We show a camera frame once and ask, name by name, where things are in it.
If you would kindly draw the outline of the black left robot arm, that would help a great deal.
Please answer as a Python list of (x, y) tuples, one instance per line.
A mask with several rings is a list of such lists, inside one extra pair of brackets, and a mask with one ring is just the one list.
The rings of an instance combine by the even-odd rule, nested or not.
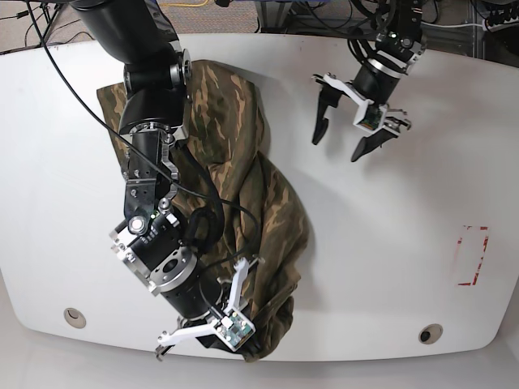
[(327, 109), (336, 108), (343, 96), (348, 97), (357, 105), (353, 125), (367, 133), (351, 157), (355, 162), (412, 127), (407, 112), (392, 109), (388, 100), (425, 52), (426, 40), (421, 27), (421, 1), (380, 1), (373, 12), (360, 1), (352, 5), (376, 29), (366, 34), (358, 23), (345, 34), (348, 48), (360, 64), (354, 79), (341, 81), (331, 73), (313, 75), (321, 89), (312, 143), (318, 144), (326, 134)]

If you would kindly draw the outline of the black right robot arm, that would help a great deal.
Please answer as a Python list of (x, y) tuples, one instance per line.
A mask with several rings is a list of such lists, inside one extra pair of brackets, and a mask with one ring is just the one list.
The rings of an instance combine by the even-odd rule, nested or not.
[(255, 351), (256, 329), (242, 295), (252, 261), (242, 253), (229, 255), (230, 280), (218, 280), (202, 262), (223, 235), (227, 201), (193, 155), (187, 161), (208, 186), (206, 204), (184, 216), (173, 203), (182, 184), (172, 154), (188, 152), (189, 53), (154, 1), (71, 5), (101, 47), (124, 65), (126, 103), (113, 130), (126, 148), (124, 219), (110, 236), (118, 259), (178, 312), (177, 328), (159, 336), (157, 357), (191, 339), (231, 353)]

